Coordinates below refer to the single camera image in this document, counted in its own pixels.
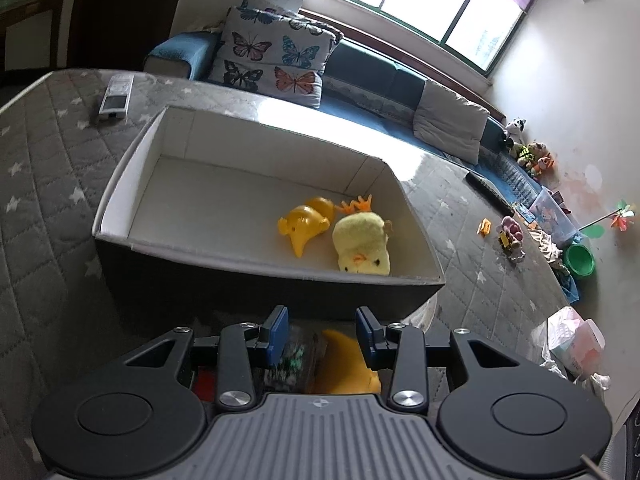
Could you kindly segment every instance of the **window frame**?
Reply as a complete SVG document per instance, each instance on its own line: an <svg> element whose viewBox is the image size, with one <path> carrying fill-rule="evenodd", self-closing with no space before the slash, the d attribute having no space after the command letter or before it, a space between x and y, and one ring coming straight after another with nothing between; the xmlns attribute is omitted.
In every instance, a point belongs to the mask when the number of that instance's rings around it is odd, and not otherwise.
<svg viewBox="0 0 640 480"><path fill-rule="evenodd" d="M397 18L396 16L393 16L392 14L389 14L388 12L385 12L384 10L382 10L382 5L384 5L386 0L381 0L379 6L377 6L377 7L372 6L370 4L366 4L365 2L363 2L361 0L347 0L347 1L353 2L355 4L358 4L358 5L362 6L362 7L365 7L366 9L369 9L372 12L375 12L379 16L382 16L382 17L384 17L384 18L386 18L386 19L388 19L388 20L390 20L390 21L392 21L394 23L397 23L398 25L401 25L404 28L408 28L410 31L414 32L418 36L421 36L425 40L428 40L430 43L436 44L437 46L439 46L440 48L442 48L443 50L445 50L446 52L448 52L452 56L456 57L457 59L459 59L460 61L465 63L467 66L471 67L473 70L478 72L480 75L482 75L484 77L487 77L487 76L489 76L491 74L491 72L495 69L497 64L500 62L500 59L502 58L502 55L504 54L504 52L506 51L507 47L511 43L511 40L513 39L516 31L520 28L524 18L529 13L529 11L531 10L531 8L533 7L533 5L536 3L537 0L532 0L526 10L521 10L520 11L520 17L513 24L513 27L511 27L511 30L509 31L509 33L507 34L507 37L504 40L504 43L500 46L500 49L498 49L498 52L495 54L494 58L492 59L491 63L489 63L489 65L488 65L488 67L486 69L483 69L483 68L479 67L478 65L476 65L476 63L471 61L469 58L463 56L457 50L453 49L452 47L450 47L446 43L447 40L449 39L449 37L451 36L451 34L453 33L453 29L456 28L456 25L460 21L460 18L462 17L462 14L465 12L466 7L468 6L468 4L469 4L469 2L471 0L464 0L462 2L462 4L460 5L460 8L458 9L458 12L453 17L453 20L452 20L451 24L449 25L449 28L444 33L444 35L443 35L443 37L442 37L442 39L440 41L436 40L435 38L432 38L429 34L427 34L426 32L421 31L419 28L416 28L413 25L410 25L409 23L404 22L400 18Z"/></svg>

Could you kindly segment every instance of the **black remote control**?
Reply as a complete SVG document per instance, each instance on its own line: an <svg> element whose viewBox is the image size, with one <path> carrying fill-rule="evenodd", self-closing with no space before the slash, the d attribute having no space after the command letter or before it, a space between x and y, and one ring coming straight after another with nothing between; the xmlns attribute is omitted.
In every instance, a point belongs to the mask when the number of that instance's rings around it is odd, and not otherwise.
<svg viewBox="0 0 640 480"><path fill-rule="evenodd" d="M484 178L476 175L473 171L469 171L465 175L465 180L471 187L484 196L489 203L494 206L502 216L513 216L515 210L494 188L484 180Z"/></svg>

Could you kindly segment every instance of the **door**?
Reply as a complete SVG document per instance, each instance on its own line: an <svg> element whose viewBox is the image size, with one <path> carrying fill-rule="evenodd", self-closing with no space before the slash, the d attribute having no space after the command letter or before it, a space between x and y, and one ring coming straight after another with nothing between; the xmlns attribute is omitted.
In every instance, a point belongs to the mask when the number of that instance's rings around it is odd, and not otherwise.
<svg viewBox="0 0 640 480"><path fill-rule="evenodd" d="M67 65L142 70L169 37L178 0L74 0Z"/></svg>

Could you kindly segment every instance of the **pink toy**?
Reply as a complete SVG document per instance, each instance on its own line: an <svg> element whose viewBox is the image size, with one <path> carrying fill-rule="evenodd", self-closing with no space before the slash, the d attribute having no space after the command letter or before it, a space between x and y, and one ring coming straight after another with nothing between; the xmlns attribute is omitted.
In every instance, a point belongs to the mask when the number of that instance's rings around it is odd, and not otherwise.
<svg viewBox="0 0 640 480"><path fill-rule="evenodd" d="M514 243L515 241L520 243L522 241L524 237L522 235L522 228L512 217L505 216L500 225L504 229L504 232L507 233L507 236L511 239L511 243Z"/></svg>

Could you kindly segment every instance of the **black circular pad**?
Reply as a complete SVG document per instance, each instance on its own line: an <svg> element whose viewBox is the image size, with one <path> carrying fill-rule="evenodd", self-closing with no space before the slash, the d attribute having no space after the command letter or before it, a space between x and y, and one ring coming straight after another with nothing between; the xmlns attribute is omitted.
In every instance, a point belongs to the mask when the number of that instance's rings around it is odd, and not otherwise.
<svg viewBox="0 0 640 480"><path fill-rule="evenodd" d="M78 422L100 435L124 435L136 431L153 413L151 404L131 394L105 394L89 399L78 410Z"/></svg>
<svg viewBox="0 0 640 480"><path fill-rule="evenodd" d="M508 395L497 400L491 411L503 428L523 435L553 433L566 421L562 404L539 394Z"/></svg>
<svg viewBox="0 0 640 480"><path fill-rule="evenodd" d="M463 459L489 474L548 479L582 471L582 454L602 456L611 421L593 394L529 362L467 371L437 421Z"/></svg>
<svg viewBox="0 0 640 480"><path fill-rule="evenodd" d="M32 433L49 468L78 478L148 476L187 453L206 423L161 368L102 368L45 397Z"/></svg>

